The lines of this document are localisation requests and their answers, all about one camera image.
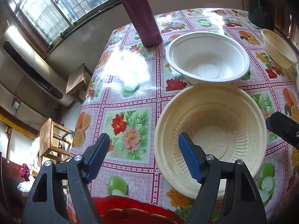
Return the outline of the floral fruit plastic tablecloth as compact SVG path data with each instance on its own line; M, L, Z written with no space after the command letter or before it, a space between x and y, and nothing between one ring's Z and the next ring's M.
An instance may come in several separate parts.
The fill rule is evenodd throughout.
M157 120L167 103L189 86L165 56L166 47L192 31L235 39L247 51L250 70L236 85L257 103L264 118L280 111L298 120L296 68L284 69L266 53L261 29L236 9L187 9L156 16L163 41L145 48L133 25L113 31L94 71L75 127L72 153L82 154L102 132L110 148L97 178L89 184L92 197L125 195L162 206L185 219L193 200L171 187L158 169L153 139Z

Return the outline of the maroon thermos bottle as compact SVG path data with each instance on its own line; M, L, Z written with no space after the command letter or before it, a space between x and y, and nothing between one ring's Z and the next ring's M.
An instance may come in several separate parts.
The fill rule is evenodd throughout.
M159 45L162 37L147 0L120 0L146 48Z

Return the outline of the white plastic bag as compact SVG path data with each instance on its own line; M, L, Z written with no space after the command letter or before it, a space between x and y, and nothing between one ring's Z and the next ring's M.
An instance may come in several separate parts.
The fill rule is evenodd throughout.
M29 195L29 192L31 191L33 184L34 181L23 181L18 184L17 190L22 193L23 197L27 197Z

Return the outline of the black electric kettle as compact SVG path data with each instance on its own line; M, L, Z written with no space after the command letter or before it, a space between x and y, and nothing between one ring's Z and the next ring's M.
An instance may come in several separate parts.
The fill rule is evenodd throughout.
M275 0L249 0L249 20L260 27L273 31L275 28Z

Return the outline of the white standing air conditioner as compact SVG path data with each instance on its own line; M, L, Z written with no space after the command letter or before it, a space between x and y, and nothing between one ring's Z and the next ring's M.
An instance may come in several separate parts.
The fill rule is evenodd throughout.
M67 82L27 43L15 26L10 26L1 37L1 49L50 97L64 107L75 99L66 94Z

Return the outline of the white disposable bowl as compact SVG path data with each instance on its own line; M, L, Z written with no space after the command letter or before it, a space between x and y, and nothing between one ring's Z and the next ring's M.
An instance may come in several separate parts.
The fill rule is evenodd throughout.
M234 39L211 32L191 32L166 47L170 66L190 84L232 83L250 69L249 55Z

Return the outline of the barred window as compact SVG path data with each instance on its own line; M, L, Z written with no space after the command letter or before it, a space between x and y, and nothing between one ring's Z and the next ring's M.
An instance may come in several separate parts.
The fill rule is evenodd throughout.
M119 0L5 0L29 40L46 55L71 31Z

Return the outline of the small wooden stool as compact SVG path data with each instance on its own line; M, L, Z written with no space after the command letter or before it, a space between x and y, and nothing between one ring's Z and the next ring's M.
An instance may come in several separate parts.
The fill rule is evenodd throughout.
M80 98L80 90L87 91L93 73L85 63L81 64L73 73L68 76L66 94L72 96L81 105L84 100Z

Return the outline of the small beige ribbed bowl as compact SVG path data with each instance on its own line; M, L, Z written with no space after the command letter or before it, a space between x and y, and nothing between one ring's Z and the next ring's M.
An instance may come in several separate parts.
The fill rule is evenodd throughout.
M262 29L261 35L266 52L278 65L285 69L296 66L298 59L282 37L268 29Z

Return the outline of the red cushion chair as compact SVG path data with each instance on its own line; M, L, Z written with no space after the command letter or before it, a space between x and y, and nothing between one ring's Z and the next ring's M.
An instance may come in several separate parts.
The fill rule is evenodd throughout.
M93 203L103 223L178 223L185 222L175 212L155 204L123 196L93 197Z

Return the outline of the light wooden stool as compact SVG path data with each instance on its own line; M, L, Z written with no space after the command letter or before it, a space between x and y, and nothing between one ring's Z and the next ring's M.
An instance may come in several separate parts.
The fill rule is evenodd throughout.
M38 152L40 162L43 162L43 158L53 160L55 163L68 161L74 136L74 131L48 118L40 129Z

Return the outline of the large beige ribbed bowl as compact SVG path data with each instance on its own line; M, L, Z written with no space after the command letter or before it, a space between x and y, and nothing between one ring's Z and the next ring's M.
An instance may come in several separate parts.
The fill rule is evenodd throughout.
M258 173L265 157L267 129L262 112L249 94L230 84L185 88L165 106L156 125L159 170L171 187L194 199L200 184L191 177L179 149L181 133L221 161L243 160L251 175Z

